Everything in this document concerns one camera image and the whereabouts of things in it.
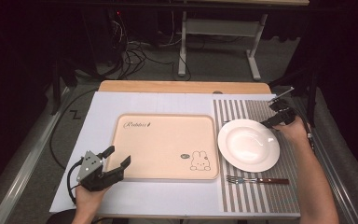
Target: white plate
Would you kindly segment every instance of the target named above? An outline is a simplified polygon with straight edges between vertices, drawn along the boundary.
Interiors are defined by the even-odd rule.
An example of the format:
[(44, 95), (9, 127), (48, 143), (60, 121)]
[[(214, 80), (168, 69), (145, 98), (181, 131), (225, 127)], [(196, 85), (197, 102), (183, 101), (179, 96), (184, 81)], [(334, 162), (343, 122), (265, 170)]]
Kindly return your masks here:
[(280, 147), (275, 135), (251, 119), (235, 119), (225, 124), (217, 137), (224, 158), (247, 172), (263, 172), (278, 161)]

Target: beige tray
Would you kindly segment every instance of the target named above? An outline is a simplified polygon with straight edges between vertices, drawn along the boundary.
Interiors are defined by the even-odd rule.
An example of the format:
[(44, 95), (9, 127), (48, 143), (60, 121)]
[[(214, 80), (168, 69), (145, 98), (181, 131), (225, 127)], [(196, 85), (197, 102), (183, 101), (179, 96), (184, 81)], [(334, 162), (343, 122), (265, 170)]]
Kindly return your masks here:
[(124, 114), (107, 159), (111, 170), (131, 155), (125, 178), (215, 179), (219, 174), (213, 119), (198, 115)]

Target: table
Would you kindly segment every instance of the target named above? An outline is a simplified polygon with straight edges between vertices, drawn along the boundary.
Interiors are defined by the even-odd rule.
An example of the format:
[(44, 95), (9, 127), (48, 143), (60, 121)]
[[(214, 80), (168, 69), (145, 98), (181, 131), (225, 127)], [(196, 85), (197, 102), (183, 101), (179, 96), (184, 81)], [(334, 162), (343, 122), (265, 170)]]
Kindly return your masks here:
[[(268, 5), (287, 5), (287, 6), (307, 6), (309, 0), (201, 0), (199, 2), (220, 2), (235, 4), (268, 4)], [(263, 14), (259, 21), (220, 21), (205, 19), (190, 19), (186, 11), (182, 17), (182, 43), (180, 48), (178, 76), (186, 75), (186, 35), (233, 35), (248, 36), (253, 38), (253, 45), (246, 50), (246, 58), (251, 68), (252, 76), (255, 81), (261, 79), (260, 73), (255, 62), (255, 52), (257, 50), (260, 37), (263, 34), (268, 14)]]
[[(212, 92), (217, 91), (225, 94), (212, 94)], [(232, 102), (242, 101), (247, 104), (247, 99), (266, 102), (273, 95), (270, 94), (268, 86), (264, 83), (105, 81), (101, 84), (100, 90), (94, 95), (88, 116), (68, 164), (76, 162), (80, 156), (84, 155), (85, 151), (91, 148), (104, 149), (108, 146), (115, 126), (113, 118), (122, 113), (134, 111), (153, 113), (158, 111), (160, 113), (212, 114), (212, 99), (214, 102), (225, 102), (227, 97)], [(221, 127), (223, 118), (216, 120), (219, 120), (219, 124), (216, 123), (216, 126)], [(221, 167), (221, 171), (236, 172), (227, 167), (228, 164), (225, 164), (224, 167)], [(58, 188), (50, 212), (60, 212), (73, 208), (66, 192), (68, 168)], [(264, 187), (260, 186), (245, 186), (249, 191), (249, 195), (247, 192), (239, 191), (237, 195), (237, 187), (228, 186), (224, 179), (222, 181), (221, 176), (223, 176), (223, 173), (215, 180), (199, 182), (122, 181), (115, 184), (107, 192), (98, 215), (101, 217), (164, 218), (299, 217), (296, 195), (294, 194), (295, 185), (284, 187), (286, 189), (279, 189), (279, 191), (267, 189), (267, 187), (264, 189)], [(242, 202), (243, 204), (227, 203), (227, 199), (221, 193), (223, 190), (227, 194), (234, 193), (237, 197), (244, 194), (244, 197), (247, 197), (248, 200)], [(282, 203), (282, 207), (287, 205), (294, 208), (290, 212), (283, 212), (277, 210), (279, 206), (276, 204), (269, 205), (268, 197), (271, 190), (287, 198), (287, 204), (284, 204), (285, 202), (282, 202), (282, 200), (276, 200), (276, 203)]]

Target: placemat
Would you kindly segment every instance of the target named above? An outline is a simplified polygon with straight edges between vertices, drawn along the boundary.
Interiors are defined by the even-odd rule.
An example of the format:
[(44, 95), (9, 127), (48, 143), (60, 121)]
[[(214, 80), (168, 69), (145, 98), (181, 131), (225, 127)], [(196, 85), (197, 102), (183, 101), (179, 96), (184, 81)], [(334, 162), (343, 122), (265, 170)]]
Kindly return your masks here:
[[(252, 119), (263, 121), (274, 115), (267, 101), (213, 100), (216, 132), (219, 133), (224, 121), (234, 119)], [(246, 213), (299, 213), (296, 197), (296, 162), (293, 146), (284, 136), (273, 131), (281, 149), (278, 162), (269, 170), (260, 173), (244, 172), (232, 166), (219, 152), (220, 211)], [(246, 178), (272, 177), (288, 178), (290, 185), (268, 184), (229, 184), (226, 175), (238, 175)]]

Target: gray carpet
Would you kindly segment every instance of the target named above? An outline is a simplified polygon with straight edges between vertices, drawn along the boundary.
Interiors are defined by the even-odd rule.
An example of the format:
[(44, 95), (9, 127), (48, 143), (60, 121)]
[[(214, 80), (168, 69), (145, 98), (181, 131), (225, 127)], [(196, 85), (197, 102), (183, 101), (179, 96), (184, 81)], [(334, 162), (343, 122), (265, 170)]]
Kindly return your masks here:
[[(247, 39), (233, 43), (207, 41), (206, 45), (203, 46), (202, 41), (194, 39), (189, 44), (191, 48), (188, 50), (187, 55), (187, 66), (191, 73), (190, 80), (253, 81), (249, 66), (243, 55), (243, 46), (247, 44), (247, 41)], [(277, 39), (262, 41), (260, 43), (256, 53), (256, 61), (262, 76), (262, 82), (270, 82), (283, 74), (296, 48), (296, 43), (296, 41), (280, 43)], [(179, 60), (177, 47), (154, 49), (143, 46), (143, 49), (150, 59), (161, 63), (174, 62), (173, 71), (171, 65), (146, 61), (145, 66), (138, 73), (128, 76), (128, 79), (172, 80), (175, 77), (177, 62)], [(73, 90), (71, 101), (77, 96), (93, 90), (98, 85), (99, 83), (91, 78), (80, 78), (79, 85)], [(57, 125), (52, 138), (52, 148), (59, 162), (63, 165), (66, 165), (71, 155), (78, 133), (87, 115), (91, 98), (92, 93), (90, 92), (77, 99), (68, 107), (68, 110), (63, 114), (61, 121)], [(317, 95), (317, 102), (315, 123), (318, 136), (323, 142), (323, 146), (326, 148), (329, 158), (358, 212), (357, 161), (339, 134), (337, 125), (331, 118), (320, 92)], [(30, 142), (37, 139), (38, 135), (43, 132), (41, 129), (44, 127), (44, 120), (46, 118), (48, 118), (48, 112), (41, 116), (33, 130), (29, 133), (29, 139), (24, 141), (24, 144), (19, 148), (10, 164), (7, 165), (5, 172), (0, 176), (0, 203), (30, 152)], [(50, 216), (48, 210), (62, 174), (63, 169), (53, 160), (47, 144), (34, 169), (33, 175), (7, 223), (45, 223)], [(346, 213), (342, 211), (339, 200), (337, 200), (337, 207), (339, 208), (341, 223), (351, 223), (348, 221)], [(254, 223), (266, 222), (258, 220), (254, 221)], [(297, 221), (270, 221), (269, 223), (297, 223)]]

